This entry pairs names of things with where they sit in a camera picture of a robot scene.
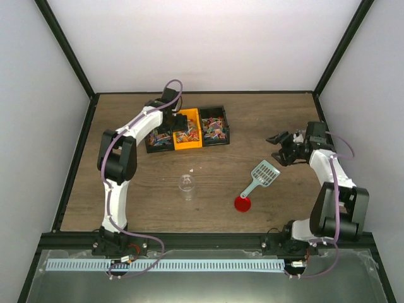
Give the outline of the light blue slotted scoop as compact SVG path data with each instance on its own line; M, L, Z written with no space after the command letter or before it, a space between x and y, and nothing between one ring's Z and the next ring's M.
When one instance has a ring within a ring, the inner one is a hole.
M252 182L241 192L241 198L247 198L258 186L268 187L280 175L280 171L267 160L262 160L252 171Z

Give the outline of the orange candy bin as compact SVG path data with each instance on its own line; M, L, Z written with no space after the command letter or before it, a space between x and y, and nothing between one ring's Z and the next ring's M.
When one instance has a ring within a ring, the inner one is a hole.
M174 149L178 151L201 148L203 144L198 109L182 109L179 113L186 117L186 122L184 130L173 132Z

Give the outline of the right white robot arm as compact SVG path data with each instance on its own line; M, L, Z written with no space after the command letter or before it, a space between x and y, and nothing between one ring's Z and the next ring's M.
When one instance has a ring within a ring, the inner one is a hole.
M341 167L342 155L328 139L332 135L323 122L310 121L305 131L284 131L267 138L280 145L272 157L283 167L306 163L316 173L321 189L309 218L291 220L283 227L282 250L295 254L306 242L356 242L362 235L369 202L369 192L358 187Z

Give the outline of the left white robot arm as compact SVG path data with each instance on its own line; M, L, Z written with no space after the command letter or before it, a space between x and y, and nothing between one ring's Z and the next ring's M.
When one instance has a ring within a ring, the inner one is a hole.
M148 101L140 113L125 125L102 134L97 168L105 189L105 211L101 228L111 233L107 248L116 255L129 247L126 232L126 201L130 180L137 169L137 147L154 130L165 134L182 131L186 118L179 114L182 98L158 98Z

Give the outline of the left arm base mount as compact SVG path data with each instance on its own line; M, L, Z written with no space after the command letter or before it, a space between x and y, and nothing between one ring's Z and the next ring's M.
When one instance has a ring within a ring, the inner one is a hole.
M109 232L103 227L93 230L92 236L92 254L94 256L144 256L148 250L148 239L132 237L124 233Z

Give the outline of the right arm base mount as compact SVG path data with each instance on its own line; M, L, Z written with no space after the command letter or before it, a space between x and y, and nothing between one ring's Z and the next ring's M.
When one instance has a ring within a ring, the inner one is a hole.
M311 251L307 242L292 238L292 222L284 225L281 230L270 228L261 236L260 242L262 250L272 255L300 256Z

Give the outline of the black candy bin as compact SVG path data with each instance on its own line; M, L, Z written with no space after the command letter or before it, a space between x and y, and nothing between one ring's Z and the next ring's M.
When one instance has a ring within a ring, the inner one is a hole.
M158 127L153 129L145 137L147 153L174 151L174 140L171 129Z
M200 107L198 114L203 147L230 144L230 126L224 106Z

